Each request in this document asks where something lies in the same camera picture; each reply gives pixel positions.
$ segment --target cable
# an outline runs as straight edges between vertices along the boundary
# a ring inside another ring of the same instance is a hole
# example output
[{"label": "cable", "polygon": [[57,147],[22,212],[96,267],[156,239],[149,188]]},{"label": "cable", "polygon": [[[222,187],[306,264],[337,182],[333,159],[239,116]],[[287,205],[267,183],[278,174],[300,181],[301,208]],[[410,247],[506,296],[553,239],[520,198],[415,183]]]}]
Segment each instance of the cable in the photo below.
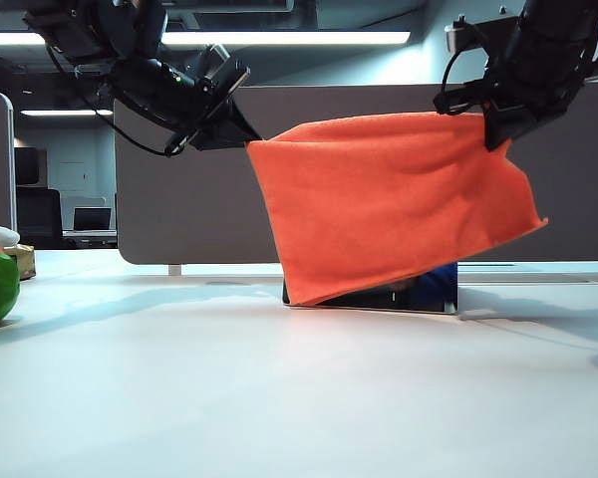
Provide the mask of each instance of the cable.
[{"label": "cable", "polygon": [[165,151],[158,151],[158,150],[153,149],[151,147],[148,147],[148,146],[146,146],[144,144],[141,144],[140,142],[138,142],[135,139],[133,139],[132,137],[130,137],[121,128],[119,128],[118,126],[116,126],[111,120],[109,120],[108,118],[105,118],[104,116],[100,115],[100,113],[98,113],[98,109],[95,108],[91,104],[91,102],[89,102],[89,100],[86,99],[86,97],[82,94],[82,92],[80,91],[80,89],[78,88],[78,86],[76,85],[76,83],[74,82],[74,80],[69,76],[69,74],[67,74],[67,72],[64,71],[64,69],[62,68],[62,65],[60,65],[60,62],[58,62],[58,59],[56,58],[55,54],[53,53],[53,49],[49,45],[47,45],[46,48],[47,48],[47,54],[49,55],[49,58],[53,62],[54,66],[56,67],[56,70],[58,70],[58,73],[60,73],[60,75],[62,75],[62,78],[64,79],[64,81],[76,93],[76,95],[80,98],[80,100],[82,100],[82,102],[85,104],[85,106],[87,108],[89,108],[90,110],[93,110],[94,113],[96,114],[96,117],[98,117],[101,121],[103,121],[108,126],[110,126],[112,129],[114,129],[116,132],[118,132],[121,137],[123,137],[124,139],[126,139],[131,144],[133,144],[134,146],[138,147],[139,149],[142,149],[144,151],[150,152],[151,154],[155,154],[157,156],[172,157],[172,156],[177,156],[178,154],[181,154],[183,152],[183,149],[180,149],[179,151],[177,151],[177,152],[175,152],[173,154],[168,154]]},{"label": "cable", "polygon": [[[485,50],[487,55],[491,57],[492,52],[490,51],[489,39],[486,37],[486,35],[484,33],[482,33],[482,31],[477,26],[475,26],[471,23],[464,23],[464,25],[466,27],[468,27],[472,31],[472,33],[478,38],[482,48]],[[460,54],[463,53],[466,49],[467,49],[467,44],[463,45],[458,50],[456,50],[456,52],[449,59],[448,65],[446,66],[446,70],[444,71],[444,74],[443,74],[443,81],[441,82],[441,95],[445,96],[447,94],[448,77],[449,77],[449,72],[451,71],[451,67],[453,66],[456,59],[460,56]],[[456,110],[448,109],[445,113],[446,113],[446,115],[451,116],[451,117],[460,115],[462,113],[465,113],[470,108],[474,107],[479,102],[480,102],[480,98],[476,98],[475,100],[468,102],[466,105],[464,105]]]}]

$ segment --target black chair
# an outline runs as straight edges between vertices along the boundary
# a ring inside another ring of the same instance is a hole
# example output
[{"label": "black chair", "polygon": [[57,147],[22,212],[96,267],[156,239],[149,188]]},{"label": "black chair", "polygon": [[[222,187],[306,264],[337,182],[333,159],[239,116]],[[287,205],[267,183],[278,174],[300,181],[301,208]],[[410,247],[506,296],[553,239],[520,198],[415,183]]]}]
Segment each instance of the black chair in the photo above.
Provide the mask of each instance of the black chair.
[{"label": "black chair", "polygon": [[62,235],[60,193],[46,187],[22,187],[39,180],[38,151],[16,147],[16,209],[22,244],[36,249],[75,249]]},{"label": "black chair", "polygon": [[36,249],[72,249],[62,235],[60,193],[42,187],[17,187],[20,242]]}]

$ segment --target microfiber cloth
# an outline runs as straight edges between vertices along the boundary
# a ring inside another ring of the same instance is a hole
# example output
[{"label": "microfiber cloth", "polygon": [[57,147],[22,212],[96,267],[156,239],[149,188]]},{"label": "microfiber cloth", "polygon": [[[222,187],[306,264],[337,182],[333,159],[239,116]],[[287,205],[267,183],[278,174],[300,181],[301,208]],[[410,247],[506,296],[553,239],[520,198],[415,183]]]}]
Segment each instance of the microfiber cloth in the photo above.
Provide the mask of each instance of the microfiber cloth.
[{"label": "microfiber cloth", "polygon": [[300,124],[246,147],[290,303],[419,276],[544,225],[510,141],[483,117],[403,113]]}]

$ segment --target table surface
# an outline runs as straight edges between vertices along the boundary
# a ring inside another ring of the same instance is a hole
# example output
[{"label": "table surface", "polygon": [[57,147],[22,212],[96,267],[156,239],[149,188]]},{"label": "table surface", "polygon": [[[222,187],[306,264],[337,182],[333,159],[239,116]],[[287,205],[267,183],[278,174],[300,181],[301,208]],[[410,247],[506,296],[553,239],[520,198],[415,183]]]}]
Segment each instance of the table surface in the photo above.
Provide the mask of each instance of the table surface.
[{"label": "table surface", "polygon": [[0,478],[598,477],[598,263],[463,264],[442,316],[287,308],[276,264],[36,261]]}]

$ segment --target robotic arm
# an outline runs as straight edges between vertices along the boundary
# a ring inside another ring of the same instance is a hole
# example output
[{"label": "robotic arm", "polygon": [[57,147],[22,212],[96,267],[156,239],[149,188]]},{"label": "robotic arm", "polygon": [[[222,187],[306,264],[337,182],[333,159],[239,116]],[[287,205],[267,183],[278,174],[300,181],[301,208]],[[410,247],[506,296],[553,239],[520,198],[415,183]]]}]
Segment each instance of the robotic arm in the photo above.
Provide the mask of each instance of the robotic arm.
[{"label": "robotic arm", "polygon": [[[260,135],[231,94],[249,70],[221,46],[208,47],[191,74],[157,59],[166,13],[159,0],[26,0],[25,22],[78,74],[102,79],[115,98],[173,131],[163,155],[242,147]],[[480,106],[485,145],[495,149],[564,115],[585,82],[598,78],[598,0],[527,0],[519,17],[447,28],[454,52],[434,103],[440,114]],[[447,91],[465,50],[484,48],[482,79]]]},{"label": "robotic arm", "polygon": [[157,59],[166,12],[159,0],[28,0],[24,21],[78,75],[95,76],[139,115],[173,131],[163,155],[243,147],[259,134],[231,94],[249,75],[221,46],[206,48],[189,75]]},{"label": "robotic arm", "polygon": [[[461,16],[446,30],[454,56],[435,106],[458,115],[480,105],[489,150],[561,117],[598,79],[598,0],[527,0],[519,17],[472,25]],[[489,56],[483,78],[446,91],[458,55],[479,47]]]}]

